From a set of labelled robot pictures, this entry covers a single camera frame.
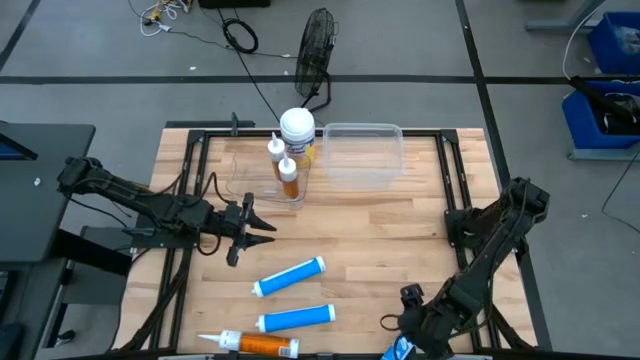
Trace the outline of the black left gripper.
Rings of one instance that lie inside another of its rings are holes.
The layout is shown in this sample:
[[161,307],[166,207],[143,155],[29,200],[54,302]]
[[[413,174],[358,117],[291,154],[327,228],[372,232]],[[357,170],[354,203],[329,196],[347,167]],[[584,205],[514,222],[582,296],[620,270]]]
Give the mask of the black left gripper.
[[231,267],[237,266],[241,250],[275,241],[273,237],[247,233],[247,225],[259,230],[271,232],[277,230],[276,227],[262,220],[255,213],[253,193],[246,193],[241,204],[229,203],[224,211],[222,236],[232,240],[226,255],[226,262]]

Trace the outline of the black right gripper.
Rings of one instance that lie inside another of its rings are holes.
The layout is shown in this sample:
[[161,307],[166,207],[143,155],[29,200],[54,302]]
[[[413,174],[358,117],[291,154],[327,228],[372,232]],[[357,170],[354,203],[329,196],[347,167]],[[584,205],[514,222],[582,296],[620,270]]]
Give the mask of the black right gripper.
[[429,360],[446,360],[453,355],[449,346],[452,323],[432,303],[405,308],[399,329]]

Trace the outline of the white Lysol wipes canister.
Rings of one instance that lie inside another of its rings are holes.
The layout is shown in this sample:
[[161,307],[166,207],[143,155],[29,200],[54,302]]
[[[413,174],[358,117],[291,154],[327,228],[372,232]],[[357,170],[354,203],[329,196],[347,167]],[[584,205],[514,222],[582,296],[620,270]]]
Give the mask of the white Lysol wipes canister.
[[315,157],[315,120],[306,108],[290,108],[280,118],[280,133],[289,157],[308,168]]

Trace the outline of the clear plastic bin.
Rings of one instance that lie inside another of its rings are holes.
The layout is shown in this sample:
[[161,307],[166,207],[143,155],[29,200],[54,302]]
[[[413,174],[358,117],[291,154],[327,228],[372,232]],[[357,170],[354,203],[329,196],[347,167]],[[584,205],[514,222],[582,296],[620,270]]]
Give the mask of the clear plastic bin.
[[237,153],[226,189],[240,199],[245,193],[252,193],[257,206],[300,210],[304,206],[311,163],[306,155],[302,155],[300,158],[289,158],[289,164],[296,167],[296,197],[290,197],[286,193],[285,185],[280,179],[278,163],[272,160],[267,151]]
[[329,183],[337,188],[386,188],[405,170],[403,131],[394,124],[328,124],[322,154]]

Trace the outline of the black floor fan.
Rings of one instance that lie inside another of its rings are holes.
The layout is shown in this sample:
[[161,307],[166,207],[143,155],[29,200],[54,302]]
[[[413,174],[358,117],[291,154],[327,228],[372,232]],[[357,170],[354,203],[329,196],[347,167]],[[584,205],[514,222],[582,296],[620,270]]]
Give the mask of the black floor fan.
[[295,89],[305,98],[302,107],[306,108],[311,99],[320,94],[322,84],[327,87],[324,103],[309,108],[318,111],[332,100],[332,78],[328,72],[329,62],[337,37],[336,22],[327,8],[314,10],[305,25],[301,38],[295,71]]

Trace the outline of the black desk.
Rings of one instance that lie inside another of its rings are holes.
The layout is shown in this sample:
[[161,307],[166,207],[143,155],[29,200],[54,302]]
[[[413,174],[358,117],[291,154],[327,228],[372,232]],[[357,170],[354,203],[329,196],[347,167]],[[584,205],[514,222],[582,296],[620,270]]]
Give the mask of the black desk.
[[49,256],[68,203],[57,177],[94,134],[87,124],[0,123],[0,263]]

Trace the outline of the black box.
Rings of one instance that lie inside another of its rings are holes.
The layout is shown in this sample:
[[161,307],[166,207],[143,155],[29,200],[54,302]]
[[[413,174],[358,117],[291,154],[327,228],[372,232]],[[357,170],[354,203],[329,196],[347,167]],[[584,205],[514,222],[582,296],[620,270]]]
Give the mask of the black box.
[[265,8],[271,5],[271,0],[198,0],[201,8]]

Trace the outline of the grey metal stand base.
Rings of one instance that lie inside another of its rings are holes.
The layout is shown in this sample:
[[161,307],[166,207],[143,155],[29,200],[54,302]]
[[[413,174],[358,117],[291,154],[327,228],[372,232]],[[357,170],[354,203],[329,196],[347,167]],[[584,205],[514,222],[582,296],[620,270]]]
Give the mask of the grey metal stand base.
[[568,154],[572,161],[631,161],[634,156],[640,156],[640,147],[627,149],[573,149]]
[[592,17],[607,0],[583,0],[580,7],[566,19],[530,20],[524,29],[531,31],[570,32],[585,27],[591,29],[598,25],[598,20]]

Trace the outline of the blue storage bin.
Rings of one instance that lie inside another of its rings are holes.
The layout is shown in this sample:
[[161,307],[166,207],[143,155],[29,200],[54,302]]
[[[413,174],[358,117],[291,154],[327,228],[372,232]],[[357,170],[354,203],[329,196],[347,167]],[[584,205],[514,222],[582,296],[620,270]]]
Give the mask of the blue storage bin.
[[562,102],[562,110],[578,149],[625,149],[640,142],[640,80],[634,82],[589,81],[603,95],[617,97],[621,107],[632,108],[636,122],[624,123],[574,90]]
[[588,35],[588,42],[600,70],[606,74],[640,75],[640,53],[623,49],[616,30],[621,27],[640,31],[640,12],[605,12]]

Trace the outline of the black rod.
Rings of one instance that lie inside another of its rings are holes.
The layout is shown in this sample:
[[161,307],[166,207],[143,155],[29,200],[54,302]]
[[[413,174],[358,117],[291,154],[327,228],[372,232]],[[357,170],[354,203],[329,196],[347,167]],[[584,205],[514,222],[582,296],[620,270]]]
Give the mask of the black rod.
[[596,88],[591,86],[587,81],[585,81],[582,77],[570,77],[568,82],[573,88],[581,92],[587,98],[594,101],[606,112],[615,115],[618,119],[629,122],[634,122],[636,120],[636,117],[632,111],[626,110],[623,107],[617,105],[613,100],[607,98]]

